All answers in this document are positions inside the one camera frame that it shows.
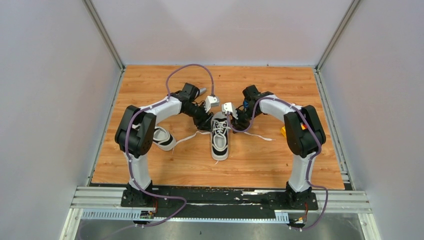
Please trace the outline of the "black white sneaker with laces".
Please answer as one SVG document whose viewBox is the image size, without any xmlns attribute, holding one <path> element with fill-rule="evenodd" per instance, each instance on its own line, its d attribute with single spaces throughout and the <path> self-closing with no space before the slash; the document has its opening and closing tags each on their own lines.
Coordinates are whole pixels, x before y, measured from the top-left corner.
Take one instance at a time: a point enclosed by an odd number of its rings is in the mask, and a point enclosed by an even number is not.
<svg viewBox="0 0 424 240">
<path fill-rule="evenodd" d="M 197 134 L 210 135 L 211 156 L 217 161 L 224 161 L 229 156 L 230 126 L 224 113 L 217 112 L 211 119 L 211 131 L 196 131 L 194 134 L 178 140 L 175 145 L 194 138 Z"/>
</svg>

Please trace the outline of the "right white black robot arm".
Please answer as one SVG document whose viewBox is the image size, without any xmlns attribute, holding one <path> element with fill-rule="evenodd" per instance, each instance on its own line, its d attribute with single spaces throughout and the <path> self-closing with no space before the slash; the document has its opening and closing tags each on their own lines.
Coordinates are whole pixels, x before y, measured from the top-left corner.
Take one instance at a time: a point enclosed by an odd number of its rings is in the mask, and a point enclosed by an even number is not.
<svg viewBox="0 0 424 240">
<path fill-rule="evenodd" d="M 282 121 L 287 145 L 293 153 L 285 201 L 290 208 L 298 209 L 314 187 L 311 183 L 313 165 L 326 142 L 317 110 L 312 105 L 288 103 L 269 91 L 259 92 L 255 85 L 246 87 L 242 93 L 242 108 L 227 102 L 222 106 L 222 112 L 235 133 L 247 132 L 253 126 L 254 119 L 261 114 Z"/>
</svg>

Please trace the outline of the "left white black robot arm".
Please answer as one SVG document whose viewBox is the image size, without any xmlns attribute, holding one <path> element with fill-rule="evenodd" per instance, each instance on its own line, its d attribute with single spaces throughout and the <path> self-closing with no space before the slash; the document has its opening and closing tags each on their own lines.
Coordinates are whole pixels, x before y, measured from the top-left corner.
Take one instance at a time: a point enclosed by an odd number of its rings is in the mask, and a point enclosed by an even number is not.
<svg viewBox="0 0 424 240">
<path fill-rule="evenodd" d="M 176 139 L 166 134 L 165 139 L 159 139 L 157 124 L 161 121 L 185 114 L 192 117 L 198 130 L 210 131 L 213 113 L 212 107 L 219 105 L 220 100 L 211 94 L 201 103 L 195 100 L 205 89 L 185 83 L 179 91 L 169 93 L 164 99 L 144 107 L 128 106 L 115 133 L 114 140 L 124 153 L 129 168 L 128 194 L 134 195 L 134 200 L 140 206 L 149 206 L 155 194 L 149 188 L 152 179 L 149 175 L 147 155 L 152 144 L 164 151 L 171 150 L 176 145 Z"/>
</svg>

